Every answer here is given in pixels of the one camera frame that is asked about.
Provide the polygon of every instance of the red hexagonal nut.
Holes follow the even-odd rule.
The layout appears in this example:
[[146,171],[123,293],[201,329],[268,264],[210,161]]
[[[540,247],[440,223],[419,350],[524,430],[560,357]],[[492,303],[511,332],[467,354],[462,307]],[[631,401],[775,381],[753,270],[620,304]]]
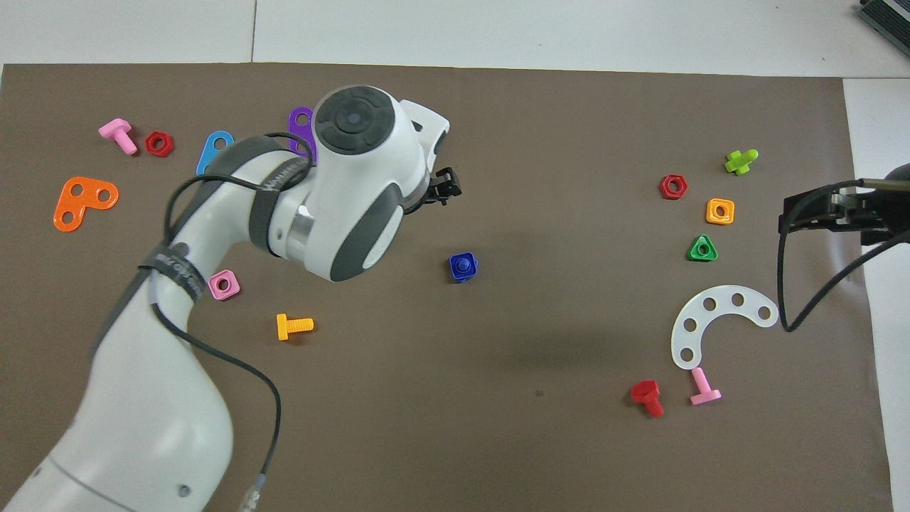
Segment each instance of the red hexagonal nut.
[[174,150],[174,138],[163,131],[153,131],[146,137],[146,153],[164,158]]
[[685,195],[689,184],[682,174],[668,174],[661,180],[661,195],[666,200],[677,200]]

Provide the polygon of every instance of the blue square piece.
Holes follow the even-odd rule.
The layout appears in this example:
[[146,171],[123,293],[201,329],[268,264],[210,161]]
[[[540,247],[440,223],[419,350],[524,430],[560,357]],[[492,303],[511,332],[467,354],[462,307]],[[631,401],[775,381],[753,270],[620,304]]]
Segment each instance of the blue square piece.
[[457,282],[465,282],[477,275],[477,259],[470,252],[456,254],[449,258],[452,277]]

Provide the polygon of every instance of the green triangular nut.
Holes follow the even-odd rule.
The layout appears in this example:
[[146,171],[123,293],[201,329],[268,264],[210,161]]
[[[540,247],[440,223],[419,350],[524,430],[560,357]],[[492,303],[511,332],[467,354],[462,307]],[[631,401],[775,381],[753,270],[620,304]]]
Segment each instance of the green triangular nut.
[[692,261],[714,261],[717,259],[717,250],[714,248],[711,238],[708,235],[702,235],[695,239],[688,256]]

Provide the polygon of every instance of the pink plastic screw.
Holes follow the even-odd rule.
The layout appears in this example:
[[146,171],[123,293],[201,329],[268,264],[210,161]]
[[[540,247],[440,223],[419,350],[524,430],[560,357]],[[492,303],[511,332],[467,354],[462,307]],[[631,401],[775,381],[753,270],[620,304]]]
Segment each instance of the pink plastic screw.
[[131,129],[133,127],[129,126],[129,123],[121,118],[116,118],[99,128],[98,133],[107,140],[115,140],[127,155],[133,155],[137,152],[136,144],[133,144],[133,141],[126,134]]
[[690,399],[692,400],[692,405],[704,404],[721,397],[720,391],[711,389],[711,385],[708,384],[708,379],[705,378],[704,370],[702,370],[701,366],[696,366],[692,369],[692,377],[695,378],[695,385],[698,386],[699,391],[696,396]]
[[240,283],[232,271],[221,271],[208,280],[208,289],[216,301],[226,301],[240,293]]

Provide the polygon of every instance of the yellow-orange bolt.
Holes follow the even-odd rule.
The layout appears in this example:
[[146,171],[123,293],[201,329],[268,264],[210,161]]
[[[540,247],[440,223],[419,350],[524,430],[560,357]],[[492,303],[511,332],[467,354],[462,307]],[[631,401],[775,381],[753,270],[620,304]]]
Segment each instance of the yellow-orange bolt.
[[282,342],[288,340],[288,333],[305,333],[312,331],[314,327],[312,318],[288,320],[288,316],[283,312],[275,315],[275,321],[278,323],[278,338]]

